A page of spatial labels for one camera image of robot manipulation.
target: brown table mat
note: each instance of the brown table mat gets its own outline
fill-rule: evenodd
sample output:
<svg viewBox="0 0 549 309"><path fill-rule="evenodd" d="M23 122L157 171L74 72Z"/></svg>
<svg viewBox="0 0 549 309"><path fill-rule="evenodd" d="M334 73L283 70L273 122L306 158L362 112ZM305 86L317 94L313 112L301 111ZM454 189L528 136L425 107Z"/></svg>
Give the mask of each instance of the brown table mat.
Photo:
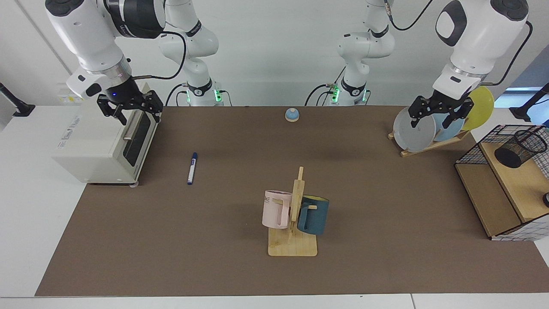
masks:
<svg viewBox="0 0 549 309"><path fill-rule="evenodd" d="M141 185L86 187L36 296L549 292L534 243L484 233L453 166L472 137L401 158L401 108L167 108ZM264 190L299 165L326 232L317 257L269 257Z"/></svg>

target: yellow plate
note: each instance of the yellow plate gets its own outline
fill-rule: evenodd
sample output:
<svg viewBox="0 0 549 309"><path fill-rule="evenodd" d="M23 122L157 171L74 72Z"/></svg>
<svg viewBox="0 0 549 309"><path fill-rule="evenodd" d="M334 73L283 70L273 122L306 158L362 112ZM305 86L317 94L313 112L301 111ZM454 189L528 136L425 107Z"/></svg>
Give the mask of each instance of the yellow plate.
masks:
<svg viewBox="0 0 549 309"><path fill-rule="evenodd" d="M475 89L469 97L475 105L462 128L465 131L471 131L485 124L494 111L494 96L485 86Z"/></svg>

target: label on toaster oven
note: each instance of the label on toaster oven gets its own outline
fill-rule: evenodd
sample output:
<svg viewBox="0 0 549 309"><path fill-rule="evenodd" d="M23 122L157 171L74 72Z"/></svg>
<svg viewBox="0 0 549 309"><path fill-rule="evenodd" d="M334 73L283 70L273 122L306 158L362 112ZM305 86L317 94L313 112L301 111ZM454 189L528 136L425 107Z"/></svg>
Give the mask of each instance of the label on toaster oven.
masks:
<svg viewBox="0 0 549 309"><path fill-rule="evenodd" d="M77 115L72 122L70 123L69 127L65 130L63 133L63 136L61 137L61 140L59 141L59 144L57 144L57 149L63 149L65 148L67 142L69 142L70 137L72 136L72 133L74 132L74 129L78 126L80 123L80 115Z"/></svg>

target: plate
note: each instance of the plate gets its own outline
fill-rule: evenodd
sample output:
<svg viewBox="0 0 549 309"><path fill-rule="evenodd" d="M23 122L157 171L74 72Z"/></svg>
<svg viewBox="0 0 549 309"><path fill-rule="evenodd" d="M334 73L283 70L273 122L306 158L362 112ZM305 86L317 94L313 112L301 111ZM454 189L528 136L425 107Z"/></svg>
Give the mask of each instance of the plate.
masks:
<svg viewBox="0 0 549 309"><path fill-rule="evenodd" d="M447 129L444 129L442 123L449 114L433 114L436 123L435 142L444 142L454 138L463 128L465 119L454 120Z"/></svg>
<svg viewBox="0 0 549 309"><path fill-rule="evenodd" d="M469 94L475 105L467 116L463 130L471 131L485 124L494 111L494 96L485 86L479 87Z"/></svg>
<svg viewBox="0 0 549 309"><path fill-rule="evenodd" d="M429 147L435 139L436 124L433 116L422 118L415 128L412 128L412 118L405 107L396 116L393 124L395 141L408 152L420 152Z"/></svg>

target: dark teal mug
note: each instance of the dark teal mug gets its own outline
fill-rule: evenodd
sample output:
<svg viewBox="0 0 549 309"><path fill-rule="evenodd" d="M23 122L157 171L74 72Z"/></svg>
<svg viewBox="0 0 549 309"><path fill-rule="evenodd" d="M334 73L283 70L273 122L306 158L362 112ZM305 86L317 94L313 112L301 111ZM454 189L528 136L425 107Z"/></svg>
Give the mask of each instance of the dark teal mug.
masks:
<svg viewBox="0 0 549 309"><path fill-rule="evenodd" d="M329 204L330 201L323 197L304 195L301 200L298 229L312 235L324 233Z"/></svg>

